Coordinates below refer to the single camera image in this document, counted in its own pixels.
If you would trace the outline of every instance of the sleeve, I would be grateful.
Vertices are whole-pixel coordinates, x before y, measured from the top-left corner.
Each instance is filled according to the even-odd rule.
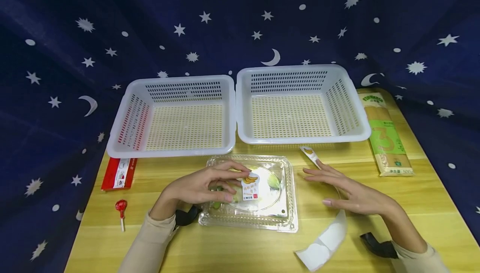
[[[392,264],[397,273],[448,273],[450,272],[438,252],[427,244],[425,253],[414,253],[408,251],[394,241],[392,244],[397,251],[398,259],[392,259]]]
[[[157,221],[147,214],[118,272],[158,273],[165,249],[176,232],[175,215]]]

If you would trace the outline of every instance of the wooden table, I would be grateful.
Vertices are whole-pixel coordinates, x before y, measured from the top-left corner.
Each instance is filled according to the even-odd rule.
[[[392,96],[383,90],[363,89],[359,92],[381,92],[385,97],[417,175],[412,178],[380,178],[368,141],[311,146],[323,162],[395,198],[420,234],[440,252],[452,272],[479,272],[479,246]],[[290,160],[296,175],[299,232],[288,234],[192,223],[181,228],[170,243],[161,272],[307,272],[293,251],[311,244],[337,212],[320,203],[325,197],[335,197],[331,187],[311,184],[300,178],[303,167],[315,168],[315,165],[298,147],[248,145],[237,138],[233,153],[284,155]],[[130,190],[103,192],[100,186],[108,162],[105,154],[65,272],[117,272],[146,212],[162,189],[174,179],[203,168],[208,158],[139,159]],[[120,230],[119,213],[114,207],[120,199],[128,201],[124,233]],[[321,272],[394,272],[388,260],[371,254],[359,239],[359,235],[372,231],[379,241],[389,240],[381,218],[348,213],[347,219],[347,237]]]

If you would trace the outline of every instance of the white plastic basket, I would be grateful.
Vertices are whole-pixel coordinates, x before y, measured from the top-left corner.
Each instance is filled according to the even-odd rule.
[[[354,142],[372,132],[340,65],[243,69],[237,75],[237,123],[249,144]]]
[[[230,76],[139,79],[121,100],[107,152],[114,158],[225,154],[235,130]]]

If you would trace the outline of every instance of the pasta package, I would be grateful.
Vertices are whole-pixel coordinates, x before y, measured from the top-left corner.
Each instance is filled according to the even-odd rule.
[[[370,145],[380,176],[415,175],[382,95],[364,93],[359,97],[372,128]]]

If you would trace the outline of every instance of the dark blue fabric backdrop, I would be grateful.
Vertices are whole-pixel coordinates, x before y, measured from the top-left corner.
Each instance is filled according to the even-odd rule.
[[[480,240],[479,1],[0,0],[0,272],[63,271],[127,84],[272,49],[391,92]]]

